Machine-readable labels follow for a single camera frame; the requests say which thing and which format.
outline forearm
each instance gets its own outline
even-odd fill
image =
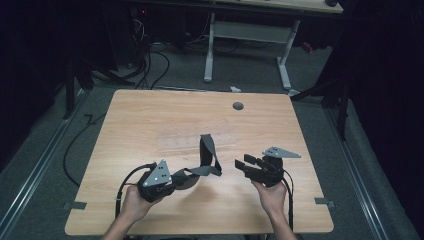
[[[269,219],[276,240],[297,240],[284,214],[270,214]]]
[[[110,225],[102,240],[121,240],[126,236],[132,225],[132,222],[118,216]]]

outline black strap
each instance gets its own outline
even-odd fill
[[[215,158],[215,164],[212,166],[212,160]],[[185,190],[193,187],[200,176],[208,176],[213,174],[222,175],[222,167],[216,156],[215,143],[210,134],[200,135],[200,166],[197,168],[183,168],[172,175],[172,180],[179,182],[183,179],[182,184],[177,184],[176,190]]]

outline small round object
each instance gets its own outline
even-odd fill
[[[235,110],[243,110],[243,108],[244,108],[244,105],[243,105],[243,103],[241,103],[241,102],[235,102],[235,103],[233,103],[233,108],[235,109]]]

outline gray mounting plate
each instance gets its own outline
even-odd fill
[[[160,163],[153,169],[146,181],[144,181],[143,186],[149,187],[158,184],[163,184],[172,181],[171,174],[169,173],[168,164],[166,160],[162,159]]]
[[[278,148],[278,147],[270,147],[262,152],[266,156],[275,157],[275,158],[300,158],[300,154],[289,152],[287,150]]]

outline desk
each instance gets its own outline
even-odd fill
[[[244,109],[233,109],[234,102],[243,103]],[[161,159],[171,173],[196,167],[200,134],[206,133],[214,139],[222,176],[201,177],[194,187],[175,191],[130,234],[272,232],[256,189],[234,167],[234,159],[242,160],[243,154],[262,157],[270,146],[302,156],[284,159],[294,180],[294,231],[332,231],[327,206],[315,204],[314,198],[323,193],[288,96],[118,90],[76,196],[86,208],[71,210],[66,233],[103,234],[114,219],[117,190],[131,170]],[[137,182],[141,175],[128,182]]]

